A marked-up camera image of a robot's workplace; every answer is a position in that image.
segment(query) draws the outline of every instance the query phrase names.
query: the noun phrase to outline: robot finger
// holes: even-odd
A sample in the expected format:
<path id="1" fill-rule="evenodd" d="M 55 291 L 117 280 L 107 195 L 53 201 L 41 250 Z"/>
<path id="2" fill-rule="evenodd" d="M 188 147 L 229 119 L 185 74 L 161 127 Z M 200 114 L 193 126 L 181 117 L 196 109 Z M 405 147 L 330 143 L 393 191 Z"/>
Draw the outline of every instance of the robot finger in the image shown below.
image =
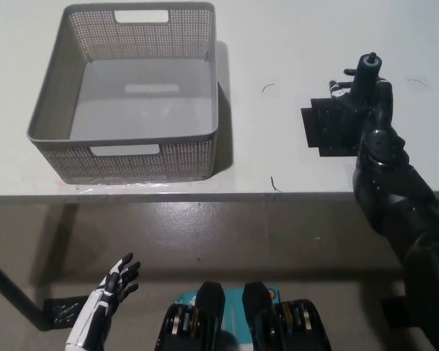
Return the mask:
<path id="1" fill-rule="evenodd" d="M 346 75 L 350 75 L 351 77 L 354 77 L 356 75 L 356 70 L 353 68 L 347 68 L 343 70 L 343 73 Z"/>
<path id="2" fill-rule="evenodd" d="M 139 267 L 141 267 L 140 261 L 133 263 L 130 267 L 127 267 L 122 271 L 121 273 L 122 277 L 126 274 L 129 274 L 130 272 L 137 271 Z"/>
<path id="3" fill-rule="evenodd" d="M 121 277 L 119 281 L 120 288 L 123 290 L 130 283 L 133 282 L 138 277 L 138 271 L 131 271 Z"/>
<path id="4" fill-rule="evenodd" d="M 125 298 L 133 293 L 134 291 L 136 291 L 138 289 L 138 284 L 132 284 L 130 285 L 127 289 L 125 289 L 122 294 L 119 295 L 119 302 L 122 302 L 123 300 L 125 300 Z"/>
<path id="5" fill-rule="evenodd" d="M 353 84 L 352 82 L 338 82 L 337 83 L 334 80 L 332 80 L 330 82 L 330 91 L 333 92 L 333 91 L 336 91 L 336 90 L 339 90 L 339 89 L 351 88 L 352 84 Z"/>

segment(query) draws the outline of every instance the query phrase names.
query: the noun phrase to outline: robotic hand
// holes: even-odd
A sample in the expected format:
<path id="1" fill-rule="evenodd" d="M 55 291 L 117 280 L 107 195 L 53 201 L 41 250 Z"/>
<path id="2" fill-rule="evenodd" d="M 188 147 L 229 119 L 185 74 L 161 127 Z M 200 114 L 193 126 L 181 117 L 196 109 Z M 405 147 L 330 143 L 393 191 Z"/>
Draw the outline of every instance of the robotic hand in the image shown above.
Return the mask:
<path id="1" fill-rule="evenodd" d="M 354 81 L 331 82 L 331 96 L 361 141 L 356 200 L 402 263 L 410 318 L 439 350 L 439 205 L 391 125 L 392 87 L 378 77 L 381 64 L 375 53 L 363 55 L 357 70 L 345 70 Z"/>
<path id="2" fill-rule="evenodd" d="M 91 293 L 68 337 L 65 351 L 103 351 L 110 321 L 119 304 L 138 289 L 131 284 L 138 276 L 140 262 L 125 267 L 133 258 L 130 253 L 109 271 Z"/>

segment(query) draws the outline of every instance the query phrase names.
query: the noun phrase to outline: concrete floor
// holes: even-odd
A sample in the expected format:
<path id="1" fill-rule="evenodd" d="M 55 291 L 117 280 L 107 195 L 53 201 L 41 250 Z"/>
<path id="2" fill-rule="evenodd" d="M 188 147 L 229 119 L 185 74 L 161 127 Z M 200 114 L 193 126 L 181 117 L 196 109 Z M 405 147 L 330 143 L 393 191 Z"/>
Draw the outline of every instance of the concrete floor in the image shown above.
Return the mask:
<path id="1" fill-rule="evenodd" d="M 278 285 L 309 298 L 333 350 L 431 351 L 391 331 L 380 298 L 402 292 L 399 264 L 355 203 L 138 203 L 0 206 L 0 267 L 35 301 L 88 294 L 127 252 L 140 289 L 120 306 L 106 350 L 153 350 L 165 310 L 202 281 Z M 0 350 L 63 350 L 0 296 Z"/>

